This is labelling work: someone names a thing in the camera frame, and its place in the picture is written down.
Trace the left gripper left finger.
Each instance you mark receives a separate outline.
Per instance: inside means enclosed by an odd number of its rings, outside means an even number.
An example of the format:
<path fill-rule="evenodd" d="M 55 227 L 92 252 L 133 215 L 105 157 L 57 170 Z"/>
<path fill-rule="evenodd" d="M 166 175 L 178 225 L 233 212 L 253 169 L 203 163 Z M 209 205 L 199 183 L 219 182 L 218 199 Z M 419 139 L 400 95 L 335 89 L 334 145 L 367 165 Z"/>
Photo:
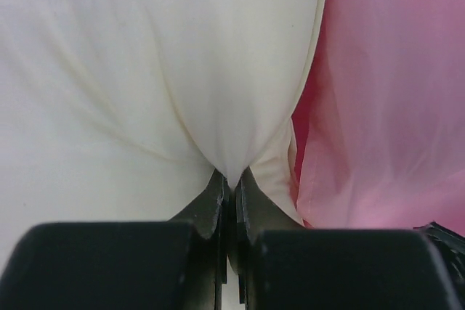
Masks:
<path fill-rule="evenodd" d="M 39 224 L 1 276 L 3 309 L 220 309 L 230 191 L 214 172 L 167 221 Z"/>

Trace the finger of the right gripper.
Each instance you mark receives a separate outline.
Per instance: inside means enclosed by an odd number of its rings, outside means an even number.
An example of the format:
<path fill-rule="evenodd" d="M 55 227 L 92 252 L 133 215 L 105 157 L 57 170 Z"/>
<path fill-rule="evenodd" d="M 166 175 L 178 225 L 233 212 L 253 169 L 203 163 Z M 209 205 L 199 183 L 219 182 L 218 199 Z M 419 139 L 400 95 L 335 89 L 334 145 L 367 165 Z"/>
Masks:
<path fill-rule="evenodd" d="M 418 228 L 439 250 L 455 285 L 464 284 L 464 237 L 431 222 Z"/>

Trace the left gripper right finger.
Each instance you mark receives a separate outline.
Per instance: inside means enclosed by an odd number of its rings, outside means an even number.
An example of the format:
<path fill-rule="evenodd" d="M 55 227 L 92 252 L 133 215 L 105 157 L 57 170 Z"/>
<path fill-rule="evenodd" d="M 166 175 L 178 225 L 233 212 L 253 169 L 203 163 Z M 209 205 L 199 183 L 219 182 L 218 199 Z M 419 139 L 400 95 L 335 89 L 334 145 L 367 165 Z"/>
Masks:
<path fill-rule="evenodd" d="M 235 189 L 234 269 L 247 309 L 462 309 L 442 256 L 413 229 L 307 229 L 246 170 Z"/>

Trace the pink satin pillowcase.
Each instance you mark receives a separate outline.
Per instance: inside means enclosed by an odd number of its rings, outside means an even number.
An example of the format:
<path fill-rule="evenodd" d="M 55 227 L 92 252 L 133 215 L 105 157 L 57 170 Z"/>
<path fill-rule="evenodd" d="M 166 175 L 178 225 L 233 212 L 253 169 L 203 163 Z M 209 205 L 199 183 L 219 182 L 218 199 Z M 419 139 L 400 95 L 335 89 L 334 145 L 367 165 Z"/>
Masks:
<path fill-rule="evenodd" d="M 326 0 L 296 208 L 464 233 L 464 0 Z"/>

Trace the cream pillow with bear print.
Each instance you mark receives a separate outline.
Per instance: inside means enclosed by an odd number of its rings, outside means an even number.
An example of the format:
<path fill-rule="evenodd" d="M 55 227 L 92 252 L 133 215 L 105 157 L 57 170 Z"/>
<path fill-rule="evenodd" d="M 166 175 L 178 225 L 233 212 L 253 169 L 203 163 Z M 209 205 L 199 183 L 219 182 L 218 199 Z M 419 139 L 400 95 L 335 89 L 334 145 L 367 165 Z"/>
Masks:
<path fill-rule="evenodd" d="M 1 257 L 49 221 L 167 219 L 214 170 L 298 219 L 291 114 L 324 0 L 1 0 Z"/>

